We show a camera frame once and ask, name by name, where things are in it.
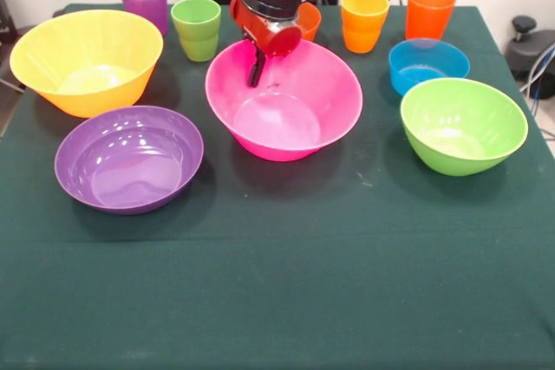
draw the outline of green cup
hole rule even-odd
[[[181,0],[172,7],[172,21],[187,58],[211,60],[218,47],[221,8],[213,0]]]

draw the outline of red cup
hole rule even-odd
[[[297,16],[297,23],[303,33],[303,39],[314,41],[322,21],[320,10],[312,3],[301,3],[297,10]]]
[[[407,39],[440,40],[447,28],[456,0],[408,0]]]

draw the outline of bowl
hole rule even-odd
[[[199,130],[162,107],[122,107],[85,120],[60,144],[55,175],[82,203],[140,214],[178,195],[199,169]]]
[[[401,117],[416,154],[445,175],[471,175],[496,166],[528,135],[517,103],[496,88],[461,78],[411,88],[402,99]]]
[[[304,158],[340,140],[362,111],[362,89],[337,55],[301,40],[287,56],[268,57],[255,88],[247,78],[254,45],[219,53],[206,74],[206,97],[218,119],[249,152],[278,162]]]
[[[460,49],[435,39],[403,41],[389,52],[391,84],[401,96],[420,82],[442,77],[465,78],[469,71],[470,62]]]
[[[10,67],[27,87],[76,117],[133,105],[143,94],[163,39],[147,19],[84,10],[50,19],[13,48]]]

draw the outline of green tablecloth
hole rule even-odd
[[[69,5],[66,11],[117,5]],[[204,135],[198,177],[138,217],[56,183],[80,121],[32,92],[0,143],[0,368],[552,368],[555,164],[530,117],[522,149],[467,178],[430,171],[402,132],[388,51],[343,46],[337,7],[317,41],[357,73],[364,110],[343,140],[290,164],[257,159],[210,111],[208,64],[173,29],[141,100]],[[219,48],[240,38],[224,10]],[[470,78],[526,107],[475,8],[445,40]]]

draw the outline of green bowl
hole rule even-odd
[[[519,105],[487,84],[439,78],[411,88],[401,102],[402,123],[422,161],[445,175],[496,166],[528,135]]]

